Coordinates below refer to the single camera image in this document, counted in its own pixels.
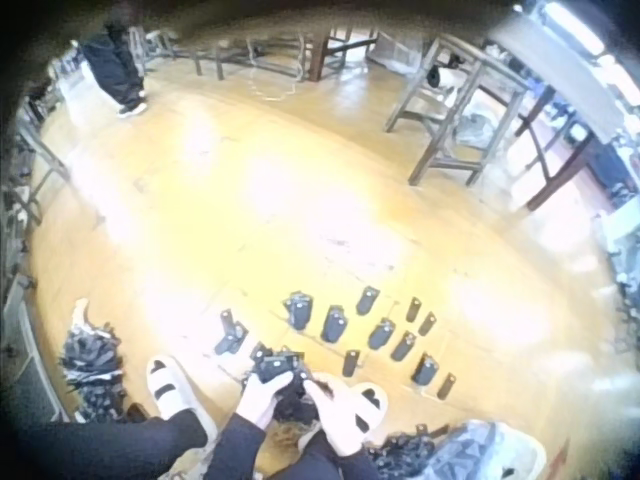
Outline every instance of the black pants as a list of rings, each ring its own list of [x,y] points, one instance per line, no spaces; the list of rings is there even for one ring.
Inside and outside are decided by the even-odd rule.
[[[131,56],[123,30],[106,30],[82,45],[93,76],[102,90],[126,107],[140,103],[142,79]]]
[[[181,412],[144,423],[48,424],[29,429],[20,444],[45,478],[151,480],[168,472],[187,450],[202,446],[191,434],[197,421],[191,412]],[[298,462],[271,478],[340,480],[324,432],[311,439]]]

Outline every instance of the white sneaker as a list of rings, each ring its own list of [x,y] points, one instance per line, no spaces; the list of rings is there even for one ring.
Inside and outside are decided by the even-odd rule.
[[[151,358],[147,364],[147,386],[163,419],[168,420],[183,410],[192,410],[207,434],[205,449],[213,444],[218,427],[196,398],[178,362],[166,355]]]
[[[144,112],[147,109],[147,104],[144,102],[140,102],[137,106],[135,106],[134,108],[131,107],[122,107],[120,109],[120,111],[118,112],[118,117],[120,118],[127,118],[127,117],[131,117],[133,115],[139,115],[142,112]]]

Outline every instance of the wooden floor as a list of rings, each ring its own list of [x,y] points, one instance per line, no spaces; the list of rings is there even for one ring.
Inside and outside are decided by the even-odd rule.
[[[88,297],[90,320],[122,339],[130,399],[150,412],[145,365],[164,352],[224,425],[240,394],[233,377],[260,340],[303,350],[312,369],[338,375],[345,351],[361,349],[349,383],[376,382],[391,401],[377,440],[417,423],[500,420],[536,437],[550,461],[570,438],[560,478],[594,471],[624,444],[638,378],[631,357],[610,346],[613,288],[584,178],[535,214],[522,211],[541,185],[535,170],[516,178],[532,158],[524,138],[472,189],[440,171],[410,188],[428,137],[406,121],[382,132],[403,80],[363,62],[319,84],[239,67],[219,82],[213,65],[198,77],[188,60],[153,67],[143,115],[117,119],[84,80],[43,129],[75,186],[53,181],[43,192],[31,258],[38,335],[67,405],[55,356],[75,300]],[[381,294],[360,317],[367,285]],[[314,297],[304,335],[281,304],[297,290]],[[393,346],[419,326],[404,319],[413,296],[419,321],[428,311],[438,321],[394,363]],[[318,339],[331,304],[349,318],[336,346]],[[217,358],[225,308],[250,337],[238,355]],[[372,352],[367,338],[383,316],[398,328]],[[440,372],[418,389],[410,375],[425,351]],[[448,372],[458,380],[441,402]],[[290,458],[264,450],[267,471]]]

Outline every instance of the table leg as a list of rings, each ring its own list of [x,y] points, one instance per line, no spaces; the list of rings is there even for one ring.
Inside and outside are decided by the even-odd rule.
[[[322,78],[324,59],[329,45],[329,30],[314,32],[313,47],[311,48],[311,65],[309,66],[309,80],[319,82]]]
[[[527,117],[522,121],[522,125],[520,125],[516,130],[516,133],[515,133],[516,138],[520,137],[525,132],[527,127],[531,125],[536,118],[538,118],[538,115],[540,115],[540,112],[542,112],[542,109],[546,107],[551,100],[553,100],[553,97],[555,96],[555,94],[556,94],[556,91],[551,85],[547,85],[545,87],[544,91],[542,92],[542,95],[540,95],[540,98],[538,99],[536,104],[533,106],[533,108],[531,109]]]
[[[582,168],[584,168],[589,158],[586,155],[582,155],[582,152],[584,152],[584,149],[587,148],[594,138],[595,136],[590,130],[587,138],[585,138],[580,145],[576,147],[562,168],[558,170],[558,173],[551,177],[547,184],[527,202],[527,208],[529,210],[533,212],[540,208],[544,202],[549,200],[554,193],[556,193],[561,187],[575,177]]]

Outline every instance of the person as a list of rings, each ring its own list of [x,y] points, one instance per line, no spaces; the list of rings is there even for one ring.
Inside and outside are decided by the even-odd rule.
[[[340,380],[316,374],[304,388],[315,403],[321,428],[299,442],[300,458],[276,472],[272,480],[376,480],[378,473],[364,451],[364,434],[356,426],[352,391]],[[278,391],[293,379],[284,373],[268,383],[252,374],[224,430],[217,428],[198,402],[177,362],[156,356],[149,362],[147,382],[161,418],[143,423],[56,423],[18,435],[47,478],[156,479],[192,448],[213,455],[205,480],[250,480],[258,450],[266,437]]]
[[[143,78],[127,42],[128,27],[134,16],[133,8],[127,2],[120,2],[111,10],[104,30],[80,45],[98,86],[122,106],[118,112],[121,118],[147,109],[143,101]]]

